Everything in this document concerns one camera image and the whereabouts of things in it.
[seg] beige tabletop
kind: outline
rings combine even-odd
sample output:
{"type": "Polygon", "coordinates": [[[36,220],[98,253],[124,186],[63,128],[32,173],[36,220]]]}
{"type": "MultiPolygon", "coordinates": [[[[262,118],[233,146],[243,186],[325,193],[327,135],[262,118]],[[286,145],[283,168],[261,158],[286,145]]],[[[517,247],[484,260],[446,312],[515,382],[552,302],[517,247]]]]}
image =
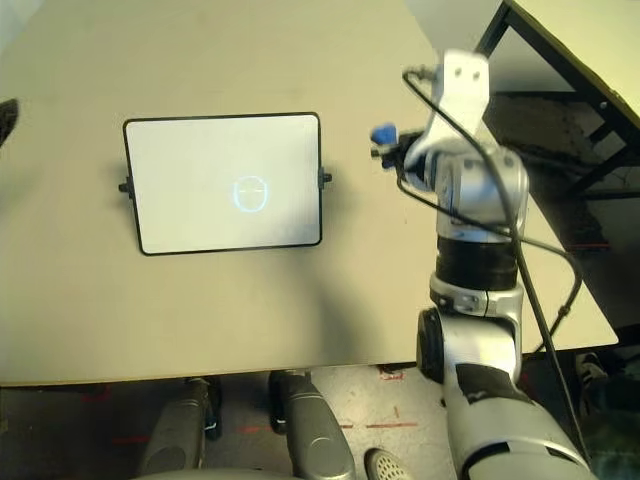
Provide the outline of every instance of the beige tabletop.
{"type": "Polygon", "coordinates": [[[640,128],[640,2],[507,2],[640,128]]]}
{"type": "MultiPolygon", "coordinates": [[[[435,214],[369,158],[425,124],[406,66],[437,62],[399,1],[47,2],[0,59],[0,384],[411,361],[435,214]],[[148,258],[117,185],[130,117],[318,112],[317,247],[148,258]]],[[[530,202],[527,233],[558,244],[530,202]]],[[[551,321],[571,273],[528,248],[551,321]]],[[[524,347],[539,341],[527,303],[524,347]]],[[[584,289],[559,348],[616,341],[584,289]]]]}

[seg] red floor marking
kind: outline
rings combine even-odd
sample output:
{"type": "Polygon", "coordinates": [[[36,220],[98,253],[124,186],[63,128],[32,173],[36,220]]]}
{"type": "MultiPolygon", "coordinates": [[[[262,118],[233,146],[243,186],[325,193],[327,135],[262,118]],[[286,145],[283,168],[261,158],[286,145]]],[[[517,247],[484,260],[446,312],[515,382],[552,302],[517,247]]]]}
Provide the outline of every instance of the red floor marking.
{"type": "Polygon", "coordinates": [[[374,423],[372,425],[365,425],[365,428],[400,428],[400,427],[417,427],[417,422],[403,422],[403,423],[374,423]]]}
{"type": "Polygon", "coordinates": [[[111,443],[114,445],[130,445],[132,443],[147,443],[149,441],[148,435],[138,435],[133,437],[116,437],[111,439],[111,443]]]}
{"type": "Polygon", "coordinates": [[[240,427],[238,428],[237,432],[238,433],[258,433],[258,432],[264,432],[266,430],[271,430],[271,427],[265,426],[265,425],[255,425],[255,426],[248,426],[248,427],[240,427]]]}
{"type": "Polygon", "coordinates": [[[400,372],[396,375],[380,372],[380,380],[383,380],[385,382],[388,380],[404,380],[404,372],[400,372]]]}

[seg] dark object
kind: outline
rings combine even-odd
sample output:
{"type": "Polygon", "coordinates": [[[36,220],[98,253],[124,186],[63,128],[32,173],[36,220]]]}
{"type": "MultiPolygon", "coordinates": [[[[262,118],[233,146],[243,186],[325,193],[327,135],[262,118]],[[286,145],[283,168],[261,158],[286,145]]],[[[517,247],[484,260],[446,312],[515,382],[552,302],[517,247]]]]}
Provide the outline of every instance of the dark object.
{"type": "Polygon", "coordinates": [[[471,243],[438,237],[436,276],[472,290],[509,290],[518,267],[509,243],[471,243]]]}
{"type": "Polygon", "coordinates": [[[460,363],[456,365],[458,385],[469,404],[487,398],[510,398],[533,403],[524,393],[516,390],[504,370],[487,365],[460,363]]]}
{"type": "Polygon", "coordinates": [[[0,103],[0,147],[18,123],[18,100],[13,98],[0,103]]]}
{"type": "Polygon", "coordinates": [[[215,441],[222,436],[222,384],[220,377],[207,377],[207,401],[204,414],[204,436],[215,441]]]}
{"type": "Polygon", "coordinates": [[[278,435],[287,433],[287,422],[284,418],[284,399],[282,396],[282,380],[285,373],[273,371],[269,374],[269,421],[271,429],[278,435]]]}
{"type": "MultiPolygon", "coordinates": [[[[584,75],[581,69],[565,57],[553,42],[528,23],[517,9],[502,2],[480,39],[476,52],[488,58],[509,27],[513,28],[518,35],[531,45],[603,118],[606,126],[601,126],[593,132],[590,136],[592,140],[597,140],[606,136],[609,131],[613,131],[624,140],[628,148],[634,151],[640,150],[640,135],[636,123],[638,120],[635,113],[626,104],[620,102],[615,94],[610,93],[607,85],[598,77],[588,78],[584,75]]],[[[623,163],[621,155],[613,155],[569,187],[566,193],[568,195],[576,195],[583,192],[623,163]]],[[[637,197],[640,197],[640,192],[625,192],[622,190],[620,191],[620,196],[615,196],[608,192],[605,196],[600,198],[591,197],[591,199],[610,200],[637,197]]]]}
{"type": "Polygon", "coordinates": [[[439,384],[444,382],[442,325],[438,310],[435,308],[420,312],[416,358],[418,369],[425,377],[439,384]]]}

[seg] white tablet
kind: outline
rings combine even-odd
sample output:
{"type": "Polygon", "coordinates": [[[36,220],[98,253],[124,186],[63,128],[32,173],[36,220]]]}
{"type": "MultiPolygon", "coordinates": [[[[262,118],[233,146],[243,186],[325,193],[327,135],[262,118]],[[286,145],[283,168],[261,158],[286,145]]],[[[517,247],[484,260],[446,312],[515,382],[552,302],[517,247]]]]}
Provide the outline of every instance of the white tablet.
{"type": "Polygon", "coordinates": [[[320,243],[315,113],[139,118],[123,130],[144,254],[320,243]]]}

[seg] circle icon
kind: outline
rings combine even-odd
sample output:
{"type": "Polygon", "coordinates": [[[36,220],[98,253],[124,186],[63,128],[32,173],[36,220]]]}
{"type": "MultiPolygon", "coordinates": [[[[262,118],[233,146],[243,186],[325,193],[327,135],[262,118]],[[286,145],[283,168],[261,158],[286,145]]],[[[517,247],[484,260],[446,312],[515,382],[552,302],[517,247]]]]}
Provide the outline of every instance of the circle icon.
{"type": "Polygon", "coordinates": [[[256,175],[240,177],[233,184],[233,203],[242,212],[259,212],[268,200],[269,185],[256,175]]]}

